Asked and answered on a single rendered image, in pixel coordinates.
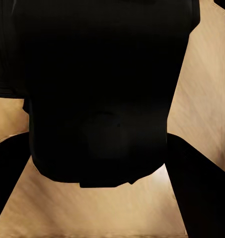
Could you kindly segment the digital camera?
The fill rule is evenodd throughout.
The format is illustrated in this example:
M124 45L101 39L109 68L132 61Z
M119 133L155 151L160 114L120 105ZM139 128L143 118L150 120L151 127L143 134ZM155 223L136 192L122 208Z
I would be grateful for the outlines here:
M39 172L117 187L167 159L200 0L0 0L0 98L24 99Z

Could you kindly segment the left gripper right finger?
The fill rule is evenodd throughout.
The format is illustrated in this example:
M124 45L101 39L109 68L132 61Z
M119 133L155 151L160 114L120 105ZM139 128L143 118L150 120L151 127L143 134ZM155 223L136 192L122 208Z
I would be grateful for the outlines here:
M225 171L167 133L165 166L188 238L225 238Z

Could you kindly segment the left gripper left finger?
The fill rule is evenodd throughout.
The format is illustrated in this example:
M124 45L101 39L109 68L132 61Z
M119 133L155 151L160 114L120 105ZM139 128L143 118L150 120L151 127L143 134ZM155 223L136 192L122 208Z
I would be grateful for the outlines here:
M0 143L0 215L30 156L29 132Z

